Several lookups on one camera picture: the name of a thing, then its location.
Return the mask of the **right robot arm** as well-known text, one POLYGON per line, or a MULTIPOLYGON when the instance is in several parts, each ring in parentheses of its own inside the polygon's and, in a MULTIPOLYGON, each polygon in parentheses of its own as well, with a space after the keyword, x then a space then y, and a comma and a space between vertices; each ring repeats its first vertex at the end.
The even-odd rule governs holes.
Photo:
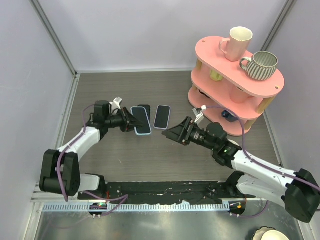
POLYGON ((293 171, 249 154, 228 140, 227 133, 217 122, 201 129, 186 117, 179 125, 164 130, 162 135, 184 146, 194 143, 209 149, 218 164, 240 174, 237 180, 225 186, 230 197, 243 194, 263 198, 285 208, 303 223, 310 223, 318 210, 320 187, 309 171, 293 171))

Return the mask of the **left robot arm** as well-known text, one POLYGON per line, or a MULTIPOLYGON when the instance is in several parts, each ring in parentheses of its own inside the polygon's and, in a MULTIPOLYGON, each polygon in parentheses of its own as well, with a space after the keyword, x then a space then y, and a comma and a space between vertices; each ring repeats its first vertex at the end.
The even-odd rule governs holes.
POLYGON ((82 174, 80 160, 109 129, 119 128, 131 132, 143 126, 126 107, 121 107, 122 99, 112 102, 98 100, 91 105, 93 112, 89 120, 83 120, 80 132, 68 143, 58 149, 48 149, 42 160, 39 188, 42 192, 63 195, 66 201, 77 193, 90 194, 100 200, 107 192, 102 175, 82 174))

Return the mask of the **black phone case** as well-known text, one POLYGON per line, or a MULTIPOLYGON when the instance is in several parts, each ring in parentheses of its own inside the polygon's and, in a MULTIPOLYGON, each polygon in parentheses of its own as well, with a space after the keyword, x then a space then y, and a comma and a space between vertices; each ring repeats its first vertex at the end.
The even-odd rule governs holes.
POLYGON ((151 120, 151 107, 149 104, 139 104, 138 107, 143 107, 146 110, 148 121, 151 120))

